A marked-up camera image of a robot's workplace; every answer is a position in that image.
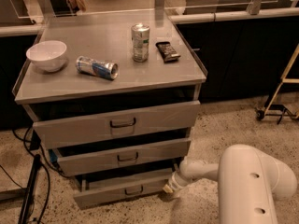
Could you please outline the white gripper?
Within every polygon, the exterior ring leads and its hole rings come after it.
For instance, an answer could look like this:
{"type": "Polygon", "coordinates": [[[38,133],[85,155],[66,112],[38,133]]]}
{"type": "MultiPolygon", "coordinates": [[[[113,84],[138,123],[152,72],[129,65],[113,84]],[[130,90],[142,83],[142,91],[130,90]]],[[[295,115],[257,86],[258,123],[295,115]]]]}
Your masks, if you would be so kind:
{"type": "Polygon", "coordinates": [[[184,189],[191,183],[200,179],[200,175],[195,172],[175,171],[168,179],[167,184],[164,185],[163,191],[171,194],[174,191],[184,189]]]}

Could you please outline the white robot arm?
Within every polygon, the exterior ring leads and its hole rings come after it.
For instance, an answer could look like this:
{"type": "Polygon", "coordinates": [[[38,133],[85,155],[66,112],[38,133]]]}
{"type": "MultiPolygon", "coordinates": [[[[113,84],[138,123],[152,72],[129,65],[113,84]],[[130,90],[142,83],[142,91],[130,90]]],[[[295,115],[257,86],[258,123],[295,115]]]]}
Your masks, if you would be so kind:
{"type": "Polygon", "coordinates": [[[274,200],[297,191],[297,178],[286,163],[241,144],[227,147],[218,163],[184,158],[164,191],[174,193],[203,178],[218,183],[220,224],[278,224],[274,200]]]}

